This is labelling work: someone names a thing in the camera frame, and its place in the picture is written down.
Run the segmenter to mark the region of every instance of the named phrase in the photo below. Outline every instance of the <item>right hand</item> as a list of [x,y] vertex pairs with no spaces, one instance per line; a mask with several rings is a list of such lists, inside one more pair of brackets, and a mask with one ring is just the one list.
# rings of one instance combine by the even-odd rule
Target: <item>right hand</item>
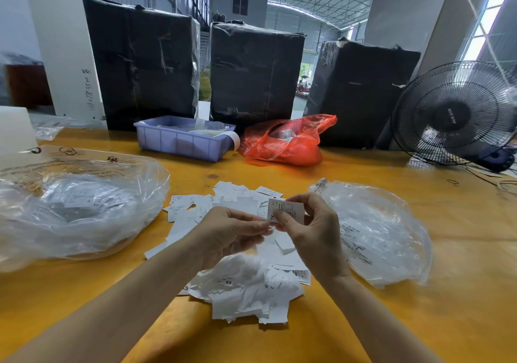
[[304,193],[286,201],[305,206],[305,225],[296,222],[281,210],[275,212],[280,226],[291,237],[298,254],[314,277],[321,283],[329,278],[351,276],[341,248],[338,215],[315,193]]

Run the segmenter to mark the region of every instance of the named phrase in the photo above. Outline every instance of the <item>tape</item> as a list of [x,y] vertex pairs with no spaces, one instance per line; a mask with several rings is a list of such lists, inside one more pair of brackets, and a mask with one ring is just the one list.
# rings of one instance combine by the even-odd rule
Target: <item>tape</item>
[[240,147],[240,137],[235,132],[230,132],[230,131],[223,132],[223,133],[221,133],[220,135],[218,135],[216,137],[219,137],[219,136],[229,136],[229,137],[231,137],[232,140],[233,140],[233,144],[235,145],[233,150],[237,151],[239,149],[239,147]]

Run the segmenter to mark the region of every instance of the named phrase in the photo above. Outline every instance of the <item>left hand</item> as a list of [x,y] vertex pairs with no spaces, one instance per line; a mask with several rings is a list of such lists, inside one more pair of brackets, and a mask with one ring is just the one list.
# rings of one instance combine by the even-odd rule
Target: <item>left hand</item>
[[248,250],[272,234],[262,217],[217,206],[212,208],[188,236],[202,248],[202,269],[210,269],[227,255]]

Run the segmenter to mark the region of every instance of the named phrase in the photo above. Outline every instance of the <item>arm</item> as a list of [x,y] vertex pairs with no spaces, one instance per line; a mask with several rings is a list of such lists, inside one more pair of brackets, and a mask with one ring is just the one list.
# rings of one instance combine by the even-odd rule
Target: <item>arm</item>
[[217,207],[187,236],[20,348],[4,363],[120,362],[202,269],[269,233],[257,216]]
[[441,362],[377,298],[352,276],[341,249],[338,215],[314,193],[296,195],[309,216],[306,225],[275,213],[279,229],[293,240],[300,257],[330,295],[373,363]]

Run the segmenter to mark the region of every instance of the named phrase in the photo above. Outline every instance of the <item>hand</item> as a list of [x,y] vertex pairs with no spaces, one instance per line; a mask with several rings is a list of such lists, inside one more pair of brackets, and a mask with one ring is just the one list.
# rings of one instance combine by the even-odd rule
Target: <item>hand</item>
[[351,276],[346,256],[341,249],[338,215],[315,193],[295,195],[287,201],[305,206],[305,225],[296,222],[287,213],[278,210],[277,228],[291,237],[298,254],[314,277],[321,283],[329,278]]
[[210,269],[227,255],[248,250],[270,235],[269,223],[262,217],[222,206],[212,208],[188,234],[202,247],[201,269]]

